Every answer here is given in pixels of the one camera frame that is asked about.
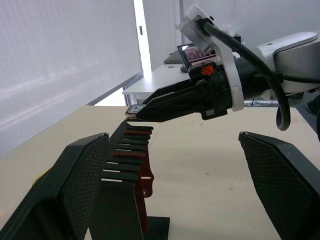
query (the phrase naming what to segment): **yellow object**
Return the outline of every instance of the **yellow object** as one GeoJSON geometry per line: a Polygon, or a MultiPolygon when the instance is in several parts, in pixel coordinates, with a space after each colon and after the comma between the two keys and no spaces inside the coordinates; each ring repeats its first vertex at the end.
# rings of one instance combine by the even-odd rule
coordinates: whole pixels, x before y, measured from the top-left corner
{"type": "Polygon", "coordinates": [[[45,170],[43,173],[41,173],[41,174],[33,181],[32,186],[35,185],[35,183],[36,183],[46,172],[48,172],[50,169],[51,169],[51,167],[48,168],[47,170],[45,170]]]}

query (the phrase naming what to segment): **beige table surface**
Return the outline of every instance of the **beige table surface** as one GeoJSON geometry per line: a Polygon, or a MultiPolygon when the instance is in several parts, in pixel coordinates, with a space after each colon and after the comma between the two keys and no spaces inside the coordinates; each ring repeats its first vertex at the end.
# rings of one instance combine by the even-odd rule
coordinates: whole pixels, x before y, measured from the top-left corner
{"type": "MultiPolygon", "coordinates": [[[[0,228],[67,144],[101,132],[111,135],[125,110],[84,106],[0,159],[0,228]]],[[[318,169],[320,145],[296,109],[285,132],[277,129],[275,116],[275,108],[248,107],[208,121],[191,114],[140,123],[155,128],[149,143],[155,180],[146,209],[150,216],[171,217],[169,240],[280,239],[255,192],[239,132],[290,142],[318,169]]]]}

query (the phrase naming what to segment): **mesh panel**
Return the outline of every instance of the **mesh panel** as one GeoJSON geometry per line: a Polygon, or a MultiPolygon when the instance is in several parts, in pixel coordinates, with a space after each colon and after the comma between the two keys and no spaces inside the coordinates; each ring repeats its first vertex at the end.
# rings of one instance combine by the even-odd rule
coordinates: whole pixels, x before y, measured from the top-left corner
{"type": "Polygon", "coordinates": [[[77,240],[85,238],[107,157],[108,137],[85,148],[60,192],[60,202],[77,240]]]}
{"type": "Polygon", "coordinates": [[[297,236],[310,214],[312,190],[273,147],[245,136],[240,141],[256,192],[279,236],[305,239],[297,236]]]}

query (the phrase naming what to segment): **wooden table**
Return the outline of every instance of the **wooden table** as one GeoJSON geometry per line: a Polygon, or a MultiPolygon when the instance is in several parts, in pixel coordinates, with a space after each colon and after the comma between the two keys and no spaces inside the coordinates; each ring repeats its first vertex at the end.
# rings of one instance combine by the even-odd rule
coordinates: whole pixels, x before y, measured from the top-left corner
{"type": "MultiPolygon", "coordinates": [[[[125,110],[84,106],[3,157],[0,228],[66,145],[101,132],[111,135],[125,110]]],[[[255,192],[239,132],[290,142],[318,169],[320,145],[295,108],[287,131],[277,129],[275,118],[275,108],[248,107],[208,121],[191,114],[164,123],[136,123],[154,127],[149,154],[155,180],[146,209],[149,216],[171,217],[169,240],[280,239],[255,192]]]]}

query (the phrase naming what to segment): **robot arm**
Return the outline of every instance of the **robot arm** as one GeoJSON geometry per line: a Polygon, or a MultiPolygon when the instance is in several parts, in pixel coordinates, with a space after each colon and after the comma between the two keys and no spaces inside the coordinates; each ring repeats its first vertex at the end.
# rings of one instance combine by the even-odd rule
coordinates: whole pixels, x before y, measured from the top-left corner
{"type": "Polygon", "coordinates": [[[255,47],[254,54],[238,43],[232,48],[243,57],[234,60],[233,38],[198,6],[191,6],[178,29],[205,54],[214,49],[217,61],[193,65],[188,69],[189,80],[155,91],[136,113],[138,121],[164,122],[191,113],[207,120],[226,115],[227,109],[240,111],[244,100],[263,96],[278,98],[277,125],[286,130],[290,124],[286,95],[320,87],[317,33],[296,33],[267,42],[255,47]]]}

